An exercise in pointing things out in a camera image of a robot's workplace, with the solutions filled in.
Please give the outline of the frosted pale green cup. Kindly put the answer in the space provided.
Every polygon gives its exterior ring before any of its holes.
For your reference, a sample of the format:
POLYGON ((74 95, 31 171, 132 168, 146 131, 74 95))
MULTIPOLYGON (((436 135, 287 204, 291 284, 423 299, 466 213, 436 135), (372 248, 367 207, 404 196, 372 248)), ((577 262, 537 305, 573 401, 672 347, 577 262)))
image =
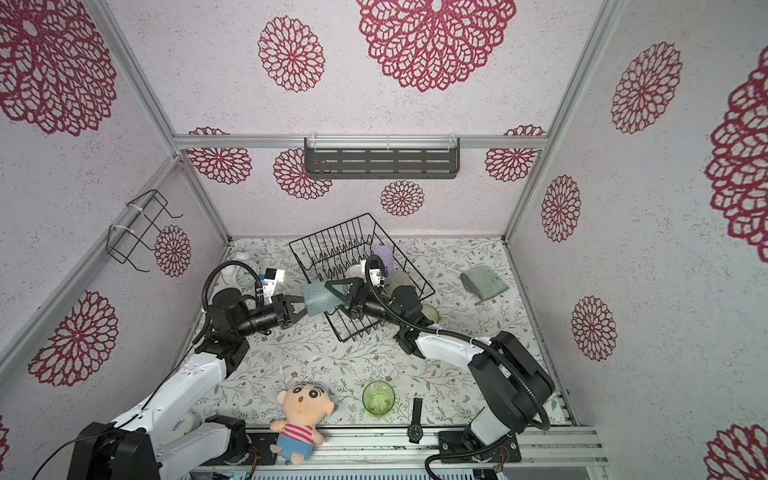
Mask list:
POLYGON ((414 286, 414 282, 407 272, 396 271, 389 277, 388 283, 385 286, 385 292, 391 296, 401 286, 414 286))

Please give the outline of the bright green short cup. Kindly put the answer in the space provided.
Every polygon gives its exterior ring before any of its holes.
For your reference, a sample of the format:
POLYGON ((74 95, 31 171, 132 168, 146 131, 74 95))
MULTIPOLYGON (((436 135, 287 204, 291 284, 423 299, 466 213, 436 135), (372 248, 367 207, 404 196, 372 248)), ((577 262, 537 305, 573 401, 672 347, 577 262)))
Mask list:
POLYGON ((364 387, 362 403, 364 409, 371 415, 384 416, 394 407, 396 394, 389 383, 373 381, 364 387))

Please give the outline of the teal plastic cup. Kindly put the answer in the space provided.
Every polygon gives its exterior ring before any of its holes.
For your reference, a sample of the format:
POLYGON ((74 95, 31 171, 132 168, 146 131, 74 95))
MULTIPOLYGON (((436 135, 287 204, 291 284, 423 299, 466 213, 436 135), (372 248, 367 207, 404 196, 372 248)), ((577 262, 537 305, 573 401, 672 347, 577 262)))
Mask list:
POLYGON ((348 288, 345 284, 326 286, 325 282, 309 283, 301 286, 307 315, 310 317, 333 312, 344 304, 348 288))

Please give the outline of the white mug red inside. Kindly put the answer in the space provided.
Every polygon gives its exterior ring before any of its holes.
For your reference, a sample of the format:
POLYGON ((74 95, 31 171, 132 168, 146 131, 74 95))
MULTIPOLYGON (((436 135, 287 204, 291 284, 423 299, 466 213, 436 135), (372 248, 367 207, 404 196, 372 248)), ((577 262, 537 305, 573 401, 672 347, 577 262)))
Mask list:
POLYGON ((346 278, 359 278, 365 280, 365 267, 362 263, 350 266, 345 274, 346 278))

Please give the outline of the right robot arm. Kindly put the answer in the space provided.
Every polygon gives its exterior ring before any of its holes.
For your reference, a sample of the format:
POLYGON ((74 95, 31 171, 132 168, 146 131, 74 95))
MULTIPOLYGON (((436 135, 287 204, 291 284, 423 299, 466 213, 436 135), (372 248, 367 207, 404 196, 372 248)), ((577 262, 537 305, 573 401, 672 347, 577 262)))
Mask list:
POLYGON ((487 446, 528 428, 551 428, 545 404, 554 393, 554 382, 515 335, 500 331, 472 337, 432 323, 412 285, 399 286, 387 296, 369 281, 350 278, 327 281, 323 290, 334 297, 331 310, 350 319, 372 317, 396 324, 396 339, 405 352, 472 376, 484 407, 469 424, 469 441, 487 446))

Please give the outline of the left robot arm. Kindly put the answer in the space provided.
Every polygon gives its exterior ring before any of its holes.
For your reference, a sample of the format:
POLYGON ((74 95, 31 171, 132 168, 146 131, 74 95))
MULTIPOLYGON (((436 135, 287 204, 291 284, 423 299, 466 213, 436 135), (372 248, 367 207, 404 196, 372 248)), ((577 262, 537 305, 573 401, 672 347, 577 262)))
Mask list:
POLYGON ((74 443, 70 479, 180 479, 224 455, 248 450, 244 424, 226 417, 205 421, 177 439, 170 433, 206 393, 232 375, 248 352, 251 335, 287 328, 307 313, 303 297, 278 294, 249 307, 236 288, 217 292, 207 306, 212 330, 155 392, 104 424, 93 422, 74 443))

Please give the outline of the lilac plastic cup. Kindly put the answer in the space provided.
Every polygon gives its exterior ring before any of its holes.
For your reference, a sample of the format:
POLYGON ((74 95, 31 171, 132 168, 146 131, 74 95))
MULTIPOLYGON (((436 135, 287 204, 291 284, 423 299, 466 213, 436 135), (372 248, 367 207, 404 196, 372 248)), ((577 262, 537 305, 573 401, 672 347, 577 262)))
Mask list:
POLYGON ((374 250, 374 254, 380 258, 384 267, 384 276, 389 279, 395 272, 393 248, 388 245, 381 245, 374 250))

